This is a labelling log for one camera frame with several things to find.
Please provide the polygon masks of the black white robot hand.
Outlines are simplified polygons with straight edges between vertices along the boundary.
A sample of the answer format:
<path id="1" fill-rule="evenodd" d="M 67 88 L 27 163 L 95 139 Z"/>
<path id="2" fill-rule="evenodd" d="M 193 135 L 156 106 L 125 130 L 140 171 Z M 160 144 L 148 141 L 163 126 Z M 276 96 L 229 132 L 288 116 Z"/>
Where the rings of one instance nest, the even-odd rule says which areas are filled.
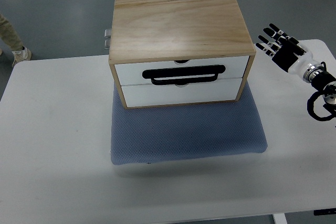
<path id="1" fill-rule="evenodd" d="M 259 35 L 258 38 L 262 44 L 257 43 L 256 46 L 283 71 L 302 77 L 306 71 L 318 63 L 313 60 L 311 51 L 305 49 L 299 41 L 274 24 L 269 24 L 269 27 L 264 28 L 263 31 L 270 38 Z"/>

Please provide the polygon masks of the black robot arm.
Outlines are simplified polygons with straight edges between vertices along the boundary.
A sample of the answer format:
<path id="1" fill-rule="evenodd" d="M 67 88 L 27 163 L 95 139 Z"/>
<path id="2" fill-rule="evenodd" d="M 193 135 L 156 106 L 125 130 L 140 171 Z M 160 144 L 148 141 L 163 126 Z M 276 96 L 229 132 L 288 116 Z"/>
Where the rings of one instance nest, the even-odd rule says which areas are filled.
<path id="1" fill-rule="evenodd" d="M 316 89 L 307 101 L 308 114 L 320 122 L 335 119 L 335 77 L 327 71 L 326 63 L 323 61 L 310 66 L 304 72 L 303 80 Z M 328 116 L 320 117 L 314 111 L 314 103 L 319 97 L 324 100 L 322 107 L 330 113 Z"/>

